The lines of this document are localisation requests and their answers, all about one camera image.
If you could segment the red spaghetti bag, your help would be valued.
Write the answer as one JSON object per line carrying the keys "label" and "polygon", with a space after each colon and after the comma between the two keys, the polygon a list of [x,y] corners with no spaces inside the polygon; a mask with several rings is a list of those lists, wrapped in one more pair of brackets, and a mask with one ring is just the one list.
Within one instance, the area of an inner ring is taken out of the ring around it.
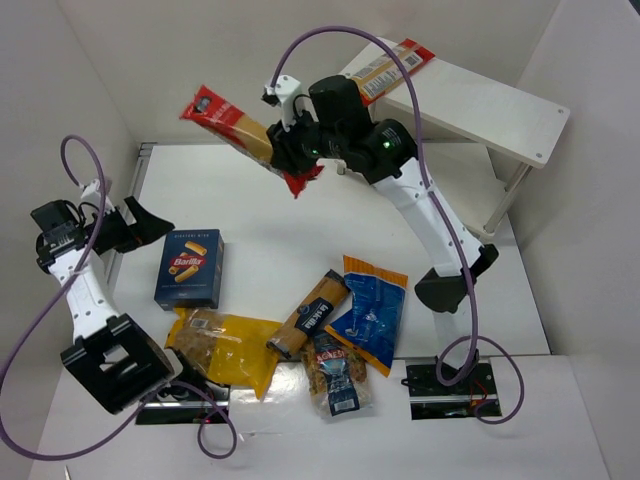
{"label": "red spaghetti bag", "polygon": [[[392,51],[409,75],[416,73],[436,57],[433,52],[409,38],[392,47]],[[356,83],[366,107],[404,82],[400,68],[387,53],[380,54],[355,70],[348,69],[344,76]]]}
{"label": "red spaghetti bag", "polygon": [[274,167],[273,148],[267,137],[267,128],[205,85],[199,88],[185,107],[180,119],[197,124],[283,179],[295,198],[324,170],[323,165],[316,165],[307,173],[290,174]]}

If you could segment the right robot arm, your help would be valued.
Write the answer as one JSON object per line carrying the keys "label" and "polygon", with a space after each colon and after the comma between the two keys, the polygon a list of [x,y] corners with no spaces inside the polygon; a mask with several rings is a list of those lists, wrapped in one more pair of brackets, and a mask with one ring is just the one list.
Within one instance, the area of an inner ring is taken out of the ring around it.
{"label": "right robot arm", "polygon": [[298,80],[283,75],[265,86],[262,99],[281,111],[267,130],[275,168],[302,175],[320,159],[340,160],[401,213],[432,261],[414,291],[448,343],[436,376],[446,386],[465,380],[478,358],[475,284],[497,260],[496,247],[459,220],[408,130],[393,119],[372,120],[353,80],[334,75],[304,92]]}

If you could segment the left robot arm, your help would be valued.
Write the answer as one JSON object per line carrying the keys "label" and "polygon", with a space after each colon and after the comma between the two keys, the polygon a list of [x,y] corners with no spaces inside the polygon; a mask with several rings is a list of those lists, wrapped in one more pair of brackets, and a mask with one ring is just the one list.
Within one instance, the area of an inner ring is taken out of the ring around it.
{"label": "left robot arm", "polygon": [[102,253],[128,253],[149,245],[175,225],[125,199],[135,222],[127,224],[115,208],[103,216],[95,244],[74,204],[55,200],[33,210],[41,229],[37,264],[60,284],[75,279],[66,293],[73,320],[70,347],[61,354],[67,371],[111,414],[140,400],[175,373],[163,349],[127,314],[118,311],[107,289]]}

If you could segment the red spaghetti bag on shelf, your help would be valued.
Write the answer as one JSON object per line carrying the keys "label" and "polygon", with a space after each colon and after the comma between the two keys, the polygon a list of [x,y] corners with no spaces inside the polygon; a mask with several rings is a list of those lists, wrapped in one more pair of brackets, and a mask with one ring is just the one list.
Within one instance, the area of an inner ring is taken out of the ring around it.
{"label": "red spaghetti bag on shelf", "polygon": [[[433,52],[409,38],[392,47],[392,51],[409,75],[416,73],[436,57]],[[355,70],[348,69],[344,76],[356,83],[366,107],[404,82],[400,68],[387,53],[380,54]]]}

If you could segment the blue Barilla pasta box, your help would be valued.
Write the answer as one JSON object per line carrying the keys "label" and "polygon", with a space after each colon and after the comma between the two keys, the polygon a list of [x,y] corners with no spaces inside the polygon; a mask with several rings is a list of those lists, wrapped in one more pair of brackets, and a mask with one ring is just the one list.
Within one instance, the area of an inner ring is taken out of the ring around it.
{"label": "blue Barilla pasta box", "polygon": [[164,311],[217,309],[224,240],[218,229],[176,230],[165,237],[154,300]]}

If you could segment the white two-tier shelf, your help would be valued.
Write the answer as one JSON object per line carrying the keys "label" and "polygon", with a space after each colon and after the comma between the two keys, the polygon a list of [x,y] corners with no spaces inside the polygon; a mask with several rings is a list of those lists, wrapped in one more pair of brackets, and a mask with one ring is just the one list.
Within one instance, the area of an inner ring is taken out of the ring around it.
{"label": "white two-tier shelf", "polygon": [[512,230],[507,212],[544,168],[570,110],[434,59],[413,77],[428,170],[455,213],[489,242]]}

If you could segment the yellow fusilli pasta bag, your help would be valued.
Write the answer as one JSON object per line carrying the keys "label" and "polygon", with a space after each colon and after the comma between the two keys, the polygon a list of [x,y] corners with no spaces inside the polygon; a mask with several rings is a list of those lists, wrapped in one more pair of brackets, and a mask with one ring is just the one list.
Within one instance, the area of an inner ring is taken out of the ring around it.
{"label": "yellow fusilli pasta bag", "polygon": [[181,353],[207,380],[250,388],[257,399],[268,391],[279,354],[267,341],[280,328],[275,321],[176,308],[177,319],[165,346]]}

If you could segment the blue orange pasta bag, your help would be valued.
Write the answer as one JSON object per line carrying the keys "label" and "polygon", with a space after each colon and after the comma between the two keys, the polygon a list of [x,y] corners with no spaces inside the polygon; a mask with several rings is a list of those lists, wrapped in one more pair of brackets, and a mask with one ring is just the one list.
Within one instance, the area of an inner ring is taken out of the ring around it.
{"label": "blue orange pasta bag", "polygon": [[380,374],[390,375],[402,320],[408,276],[363,260],[343,257],[351,309],[325,327]]}

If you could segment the Agnesi fusilli pasta bag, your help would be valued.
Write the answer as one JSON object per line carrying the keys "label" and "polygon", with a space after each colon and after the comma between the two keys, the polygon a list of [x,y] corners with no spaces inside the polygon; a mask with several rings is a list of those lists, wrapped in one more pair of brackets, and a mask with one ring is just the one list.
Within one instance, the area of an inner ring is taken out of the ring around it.
{"label": "Agnesi fusilli pasta bag", "polygon": [[314,409],[330,419],[372,406],[365,360],[326,332],[300,351]]}

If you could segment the dark label spaghetti bag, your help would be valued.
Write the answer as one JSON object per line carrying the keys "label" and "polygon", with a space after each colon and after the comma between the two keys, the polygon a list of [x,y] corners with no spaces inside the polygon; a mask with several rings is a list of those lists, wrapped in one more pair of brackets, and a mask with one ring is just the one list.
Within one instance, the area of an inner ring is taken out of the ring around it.
{"label": "dark label spaghetti bag", "polygon": [[266,347],[284,358],[293,357],[349,293],[344,278],[330,269],[267,340]]}

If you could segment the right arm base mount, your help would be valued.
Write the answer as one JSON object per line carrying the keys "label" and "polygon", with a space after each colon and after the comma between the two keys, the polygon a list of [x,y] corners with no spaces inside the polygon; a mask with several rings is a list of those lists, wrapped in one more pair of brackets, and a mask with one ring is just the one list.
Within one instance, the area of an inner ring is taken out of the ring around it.
{"label": "right arm base mount", "polygon": [[502,415],[493,369],[487,361],[449,387],[437,380],[434,362],[408,362],[405,369],[400,383],[408,390],[412,420],[473,418],[477,407],[482,416]]}

